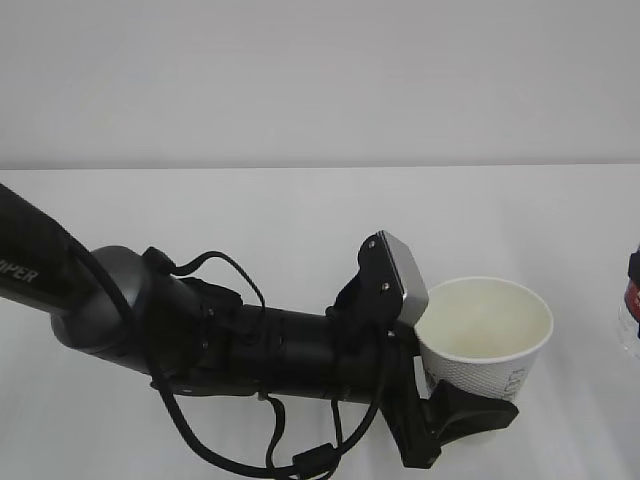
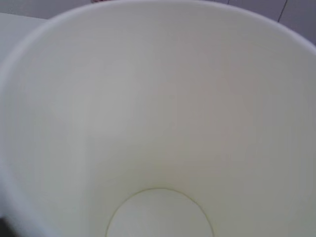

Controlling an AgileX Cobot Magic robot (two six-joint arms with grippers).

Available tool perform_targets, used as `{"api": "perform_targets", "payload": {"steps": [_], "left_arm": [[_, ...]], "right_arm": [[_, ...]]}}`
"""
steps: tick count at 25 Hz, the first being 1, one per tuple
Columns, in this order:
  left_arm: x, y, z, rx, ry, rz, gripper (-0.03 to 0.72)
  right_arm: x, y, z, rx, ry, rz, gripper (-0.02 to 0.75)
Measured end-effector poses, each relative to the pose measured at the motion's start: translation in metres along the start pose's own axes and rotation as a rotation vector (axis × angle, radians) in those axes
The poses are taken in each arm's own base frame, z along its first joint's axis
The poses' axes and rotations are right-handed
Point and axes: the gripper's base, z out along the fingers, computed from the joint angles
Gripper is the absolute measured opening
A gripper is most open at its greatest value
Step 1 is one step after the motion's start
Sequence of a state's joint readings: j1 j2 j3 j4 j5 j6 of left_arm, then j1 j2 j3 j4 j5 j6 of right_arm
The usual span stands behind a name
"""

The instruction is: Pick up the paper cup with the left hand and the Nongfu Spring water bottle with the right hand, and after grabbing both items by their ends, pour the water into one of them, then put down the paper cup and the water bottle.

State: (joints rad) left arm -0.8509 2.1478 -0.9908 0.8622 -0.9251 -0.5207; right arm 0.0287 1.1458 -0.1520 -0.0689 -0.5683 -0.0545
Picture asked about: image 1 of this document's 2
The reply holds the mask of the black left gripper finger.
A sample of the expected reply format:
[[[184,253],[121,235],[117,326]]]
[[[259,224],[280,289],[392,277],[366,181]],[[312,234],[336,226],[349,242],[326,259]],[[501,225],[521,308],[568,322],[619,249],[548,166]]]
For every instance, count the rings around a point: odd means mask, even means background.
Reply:
[[[446,380],[437,383],[427,400],[429,429],[439,443],[506,429],[518,414],[510,401],[473,394]]]

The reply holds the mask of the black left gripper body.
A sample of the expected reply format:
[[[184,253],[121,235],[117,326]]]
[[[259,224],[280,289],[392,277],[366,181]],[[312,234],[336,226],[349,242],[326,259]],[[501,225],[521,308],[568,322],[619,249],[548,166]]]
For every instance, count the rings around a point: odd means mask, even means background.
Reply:
[[[421,398],[415,379],[414,357],[390,332],[384,332],[385,388],[380,410],[399,451],[402,464],[430,469],[441,455],[445,410],[438,398]]]

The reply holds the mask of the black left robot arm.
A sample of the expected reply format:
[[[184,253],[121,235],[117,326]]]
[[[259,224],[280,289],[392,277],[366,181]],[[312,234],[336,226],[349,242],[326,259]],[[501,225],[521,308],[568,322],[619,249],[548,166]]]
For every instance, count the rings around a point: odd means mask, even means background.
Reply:
[[[205,252],[177,265],[149,248],[86,249],[14,191],[1,191],[1,294],[44,311],[67,347],[147,374],[187,445],[206,462],[255,479],[327,479],[385,418],[402,463],[431,467],[444,445],[508,427],[517,407],[439,381],[416,386],[415,326],[428,294],[408,246],[387,231],[359,249],[356,275],[322,315],[247,305],[195,272]],[[285,395],[362,402],[350,435],[295,455],[286,466],[241,464],[209,450],[178,405],[181,396],[257,396],[285,428]]]

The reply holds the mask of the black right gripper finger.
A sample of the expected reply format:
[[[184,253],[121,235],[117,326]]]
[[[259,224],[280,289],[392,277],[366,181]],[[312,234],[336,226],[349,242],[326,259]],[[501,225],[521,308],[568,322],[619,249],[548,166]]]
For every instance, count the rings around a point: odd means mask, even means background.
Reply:
[[[630,256],[627,268],[628,286],[640,286],[640,248],[637,248]]]

